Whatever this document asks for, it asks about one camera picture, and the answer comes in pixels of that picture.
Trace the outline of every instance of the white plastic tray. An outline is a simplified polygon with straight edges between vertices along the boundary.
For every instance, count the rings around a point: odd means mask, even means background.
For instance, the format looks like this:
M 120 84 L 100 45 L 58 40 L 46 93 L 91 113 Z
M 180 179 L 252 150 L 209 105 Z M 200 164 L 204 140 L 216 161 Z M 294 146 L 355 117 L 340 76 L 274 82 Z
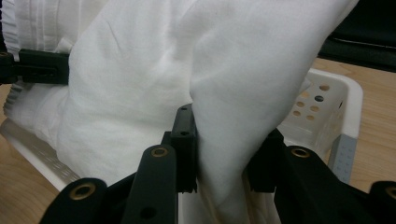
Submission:
M 312 85 L 297 99 L 288 117 L 278 129 L 287 145 L 316 151 L 321 158 L 331 148 L 329 166 L 348 183 L 361 122 L 362 90 L 348 77 L 311 69 L 307 78 Z M 61 163 L 56 151 L 33 134 L 7 119 L 0 133 L 56 189 L 79 179 Z

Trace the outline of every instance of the wooden surface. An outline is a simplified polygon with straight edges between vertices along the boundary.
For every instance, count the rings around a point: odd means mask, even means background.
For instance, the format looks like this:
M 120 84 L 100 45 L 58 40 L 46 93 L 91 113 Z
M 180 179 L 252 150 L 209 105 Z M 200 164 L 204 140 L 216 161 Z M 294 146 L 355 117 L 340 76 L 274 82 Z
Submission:
M 351 185 L 367 191 L 374 181 L 396 181 L 396 74 L 320 59 L 313 67 L 351 77 L 364 91 Z M 0 87 L 3 101 L 8 88 Z M 0 223 L 37 223 L 56 194 L 50 182 L 0 136 Z

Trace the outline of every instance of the crumpled white fabric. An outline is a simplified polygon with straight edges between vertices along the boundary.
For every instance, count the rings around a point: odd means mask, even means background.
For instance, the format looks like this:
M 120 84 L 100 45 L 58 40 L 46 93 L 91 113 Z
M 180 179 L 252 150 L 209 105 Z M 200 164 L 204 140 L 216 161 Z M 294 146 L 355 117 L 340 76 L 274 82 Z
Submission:
M 357 0 L 18 3 L 21 48 L 73 48 L 69 86 L 16 86 L 9 118 L 80 176 L 112 184 L 136 170 L 176 109 L 193 102 L 199 194 L 183 195 L 184 223 L 278 222 L 270 197 L 245 191 L 244 168 Z M 48 19 L 55 11 L 58 20 Z

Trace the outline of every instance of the white plastic bin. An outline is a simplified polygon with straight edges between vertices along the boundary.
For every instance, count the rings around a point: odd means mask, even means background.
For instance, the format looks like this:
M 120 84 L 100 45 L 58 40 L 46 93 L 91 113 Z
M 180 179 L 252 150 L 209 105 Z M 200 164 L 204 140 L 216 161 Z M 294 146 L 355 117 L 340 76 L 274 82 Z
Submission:
M 310 148 L 323 158 L 332 149 L 329 166 L 349 182 L 361 122 L 362 90 L 348 77 L 311 69 L 312 85 L 297 99 L 278 129 L 287 145 Z M 7 119 L 0 133 L 56 189 L 62 190 L 79 177 L 61 163 L 56 151 L 33 134 Z

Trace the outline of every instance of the white fabric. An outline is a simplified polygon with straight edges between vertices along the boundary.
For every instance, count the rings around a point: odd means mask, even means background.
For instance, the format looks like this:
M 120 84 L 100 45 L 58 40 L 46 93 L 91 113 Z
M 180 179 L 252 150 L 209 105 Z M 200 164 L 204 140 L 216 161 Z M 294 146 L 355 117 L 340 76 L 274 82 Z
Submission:
M 110 0 L 100 11 L 105 2 L 16 5 L 21 48 L 77 43 L 69 86 L 16 87 L 7 115 L 79 175 L 112 184 L 193 102 L 199 194 L 183 195 L 185 223 L 278 222 L 270 197 L 245 193 L 243 170 L 357 0 Z

